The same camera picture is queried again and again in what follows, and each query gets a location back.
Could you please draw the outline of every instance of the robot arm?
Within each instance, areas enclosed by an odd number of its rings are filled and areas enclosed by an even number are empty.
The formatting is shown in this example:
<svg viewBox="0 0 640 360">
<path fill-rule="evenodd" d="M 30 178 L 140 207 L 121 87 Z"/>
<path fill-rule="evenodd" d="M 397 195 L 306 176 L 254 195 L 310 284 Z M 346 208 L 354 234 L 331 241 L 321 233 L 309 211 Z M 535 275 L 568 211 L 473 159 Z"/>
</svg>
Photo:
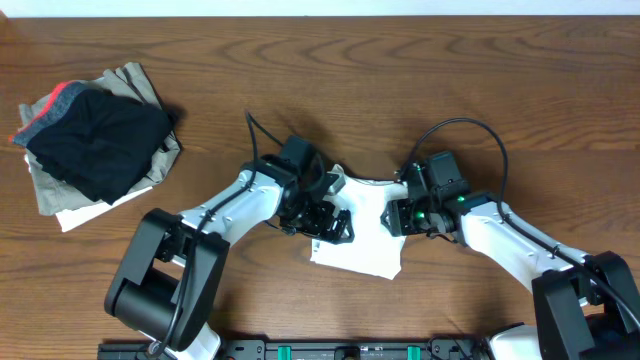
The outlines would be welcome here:
<svg viewBox="0 0 640 360">
<path fill-rule="evenodd" d="M 233 184 L 204 204 L 179 215 L 152 210 L 131 240 L 107 293 L 105 311 L 154 340 L 163 339 L 176 310 L 181 280 L 153 264 L 171 261 L 184 267 L 195 242 L 181 315 L 167 350 L 180 360 L 212 359 L 220 341 L 206 320 L 229 247 L 252 227 L 278 215 L 288 234 L 302 233 L 334 244 L 353 240 L 349 211 L 322 200 L 330 188 L 339 191 L 339 176 L 324 173 L 324 166 L 317 166 L 321 161 L 311 144 L 292 136 L 279 155 L 245 164 Z M 246 191 L 225 201 L 243 188 Z M 196 234 L 207 210 L 223 201 L 206 219 L 202 234 Z"/>
<path fill-rule="evenodd" d="M 601 359 L 614 354 L 616 359 L 639 358 L 640 329 L 628 312 L 568 262 L 597 274 L 637 312 L 640 295 L 622 258 L 570 248 L 503 202 L 507 223 L 493 194 L 471 192 L 451 152 L 413 164 L 405 181 L 408 198 L 389 202 L 383 214 L 393 235 L 451 234 L 454 242 L 487 255 L 533 293 L 538 328 L 522 325 L 490 338 L 488 347 L 496 360 Z M 560 253 L 567 261 L 556 256 Z M 587 304 L 604 304 L 604 313 L 585 318 L 581 306 Z"/>
<path fill-rule="evenodd" d="M 154 268 L 154 261 L 184 266 L 186 250 L 207 210 L 246 187 L 255 172 L 251 186 L 202 227 L 204 237 L 195 243 L 190 257 L 193 269 L 181 315 L 168 342 L 168 352 L 179 360 L 213 359 L 220 339 L 206 320 L 229 247 L 253 226 L 278 215 L 281 228 L 290 235 L 302 233 L 334 244 L 353 240 L 350 213 L 323 200 L 327 193 L 340 190 L 340 179 L 314 166 L 318 158 L 309 143 L 291 137 L 279 155 L 245 164 L 231 186 L 204 204 L 180 215 L 151 211 L 114 277 L 106 312 L 152 339 L 163 339 L 181 282 Z M 408 198 L 389 202 L 381 216 L 392 235 L 451 234 L 455 242 L 492 258 L 533 293 L 537 330 L 518 327 L 493 336 L 488 347 L 494 359 L 599 359 L 612 351 L 619 351 L 616 359 L 634 358 L 625 357 L 634 356 L 628 349 L 639 347 L 638 329 L 628 314 L 572 265 L 505 223 L 492 194 L 472 193 L 450 152 L 415 163 L 404 180 Z M 633 276 L 619 256 L 591 256 L 566 247 L 526 223 L 507 204 L 501 205 L 512 224 L 584 264 L 629 304 L 640 306 Z M 604 316 L 598 321 L 585 319 L 580 306 L 587 303 L 604 304 Z"/>
</svg>

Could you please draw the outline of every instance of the white cloth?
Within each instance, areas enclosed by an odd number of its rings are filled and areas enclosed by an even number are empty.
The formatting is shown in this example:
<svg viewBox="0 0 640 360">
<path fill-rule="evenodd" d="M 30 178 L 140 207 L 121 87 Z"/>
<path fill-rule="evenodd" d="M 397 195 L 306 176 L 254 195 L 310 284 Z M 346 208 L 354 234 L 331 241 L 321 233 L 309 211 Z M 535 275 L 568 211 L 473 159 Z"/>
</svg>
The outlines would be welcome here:
<svg viewBox="0 0 640 360">
<path fill-rule="evenodd" d="M 31 164 L 29 164 L 29 158 L 27 157 L 27 155 L 24 156 L 24 161 L 27 163 L 27 168 L 29 172 L 31 172 Z M 95 205 L 81 207 L 80 209 L 62 210 L 56 213 L 56 218 L 60 223 L 60 228 L 62 228 L 62 232 L 67 232 L 71 229 L 75 229 L 76 227 L 86 223 L 87 221 L 95 217 L 98 217 L 99 215 L 106 213 L 107 211 L 113 209 L 114 207 L 137 197 L 138 195 L 142 195 L 143 193 L 146 193 L 151 189 L 153 189 L 153 186 L 148 186 L 138 191 L 130 192 L 127 195 L 116 200 L 116 202 L 114 202 L 113 205 L 109 205 L 107 203 L 101 202 Z"/>
<path fill-rule="evenodd" d="M 344 174 L 339 165 L 332 172 Z M 333 245 L 311 240 L 311 261 L 389 280 L 400 272 L 400 252 L 405 236 L 393 237 L 380 222 L 389 200 L 407 197 L 407 188 L 391 181 L 353 179 L 344 175 L 345 185 L 324 200 L 337 209 L 351 211 L 355 237 L 352 243 Z"/>
</svg>

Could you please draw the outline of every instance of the white wall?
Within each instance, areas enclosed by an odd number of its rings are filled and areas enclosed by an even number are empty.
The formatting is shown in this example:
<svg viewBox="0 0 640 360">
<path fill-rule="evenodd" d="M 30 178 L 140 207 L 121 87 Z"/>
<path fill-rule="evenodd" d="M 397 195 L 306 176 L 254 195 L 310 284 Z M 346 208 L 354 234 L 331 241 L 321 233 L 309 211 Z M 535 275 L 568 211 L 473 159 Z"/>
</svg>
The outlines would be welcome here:
<svg viewBox="0 0 640 360">
<path fill-rule="evenodd" d="M 640 0 L 0 0 L 8 17 L 637 15 Z"/>
</svg>

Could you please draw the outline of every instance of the wood grain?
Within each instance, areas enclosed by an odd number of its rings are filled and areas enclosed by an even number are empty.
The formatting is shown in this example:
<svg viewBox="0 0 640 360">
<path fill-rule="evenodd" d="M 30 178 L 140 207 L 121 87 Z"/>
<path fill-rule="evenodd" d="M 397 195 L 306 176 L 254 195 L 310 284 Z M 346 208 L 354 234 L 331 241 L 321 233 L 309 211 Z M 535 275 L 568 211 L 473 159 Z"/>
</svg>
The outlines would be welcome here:
<svg viewBox="0 0 640 360">
<path fill-rule="evenodd" d="M 60 81 L 141 62 L 187 111 L 162 185 L 66 234 L 37 213 L 23 150 L 0 143 L 2 357 L 95 358 L 136 339 L 102 302 L 140 218 L 191 208 L 250 158 L 242 111 L 362 177 L 388 178 L 448 117 L 491 124 L 510 151 L 507 201 L 567 244 L 621 254 L 640 279 L 640 22 L 635 17 L 38 19 L 0 24 L 0 135 Z M 475 188 L 497 190 L 480 129 L 437 133 Z M 262 153 L 276 151 L 260 138 Z M 257 227 L 230 253 L 211 316 L 223 334 L 420 338 L 535 323 L 531 296 L 489 259 L 410 238 L 393 281 L 312 265 L 305 238 Z"/>
</svg>

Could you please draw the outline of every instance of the gray cloth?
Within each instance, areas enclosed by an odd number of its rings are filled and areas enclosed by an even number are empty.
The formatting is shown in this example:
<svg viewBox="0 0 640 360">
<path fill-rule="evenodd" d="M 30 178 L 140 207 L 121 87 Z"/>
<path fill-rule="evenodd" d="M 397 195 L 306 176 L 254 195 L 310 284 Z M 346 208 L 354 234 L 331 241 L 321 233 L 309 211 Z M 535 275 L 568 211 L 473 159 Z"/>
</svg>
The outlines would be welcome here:
<svg viewBox="0 0 640 360">
<path fill-rule="evenodd" d="M 85 84 L 95 89 L 110 91 L 116 96 L 126 96 L 161 108 L 160 101 L 140 64 L 128 63 L 124 67 L 116 69 L 115 72 L 105 70 L 103 75 L 99 79 L 86 81 Z M 19 106 L 20 118 L 24 126 L 40 113 L 48 99 L 49 95 L 33 105 L 21 104 Z M 151 170 L 129 192 L 160 184 L 167 176 L 178 153 L 180 153 L 180 145 L 172 131 L 164 140 L 164 146 L 153 154 Z M 93 202 L 87 199 L 73 186 L 58 181 L 42 171 L 42 165 L 36 161 L 36 157 L 29 150 L 27 150 L 27 158 L 36 190 L 38 210 L 41 215 L 49 216 L 65 209 L 75 210 L 102 202 Z"/>
</svg>

